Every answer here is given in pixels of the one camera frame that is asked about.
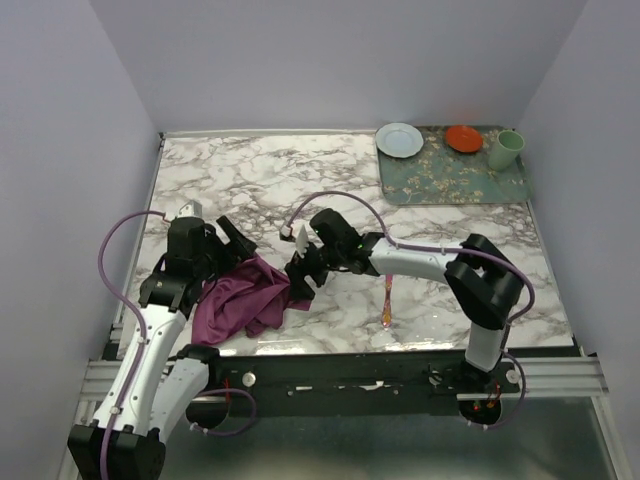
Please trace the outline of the purple cloth napkin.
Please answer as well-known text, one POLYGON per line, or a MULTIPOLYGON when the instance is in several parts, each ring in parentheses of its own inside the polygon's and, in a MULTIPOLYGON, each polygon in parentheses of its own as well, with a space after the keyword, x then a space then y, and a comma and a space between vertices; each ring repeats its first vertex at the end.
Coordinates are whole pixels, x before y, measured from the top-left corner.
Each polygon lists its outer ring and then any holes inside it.
POLYGON ((286 310, 310 307, 309 300, 292 297, 284 273, 255 255, 205 285, 194 313, 191 342, 215 346, 240 331, 255 338, 268 329, 279 329, 286 310))

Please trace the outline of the iridescent purple knife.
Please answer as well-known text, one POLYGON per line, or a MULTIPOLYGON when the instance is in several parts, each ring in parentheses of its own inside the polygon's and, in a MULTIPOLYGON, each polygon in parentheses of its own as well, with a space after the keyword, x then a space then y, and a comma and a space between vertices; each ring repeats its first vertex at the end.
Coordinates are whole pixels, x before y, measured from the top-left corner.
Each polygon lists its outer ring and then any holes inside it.
POLYGON ((391 295, 393 287, 393 276, 385 276, 385 296, 383 302, 381 325, 384 328, 389 328, 392 323, 392 307, 391 307, 391 295))

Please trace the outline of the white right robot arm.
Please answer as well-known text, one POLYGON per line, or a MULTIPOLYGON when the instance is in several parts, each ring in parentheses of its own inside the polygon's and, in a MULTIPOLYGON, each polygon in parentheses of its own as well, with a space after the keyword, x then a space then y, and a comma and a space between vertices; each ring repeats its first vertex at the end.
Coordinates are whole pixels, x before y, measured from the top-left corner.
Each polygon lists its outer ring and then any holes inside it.
POLYGON ((512 309, 526 286, 521 272, 486 237, 470 235, 458 246, 395 244, 383 232, 360 234, 337 211, 327 208, 310 221, 320 240, 315 245, 302 229, 281 237, 295 244, 285 266, 295 301, 311 301, 331 272, 354 275, 406 276, 449 286, 471 322, 460 379, 480 392, 496 380, 512 309))

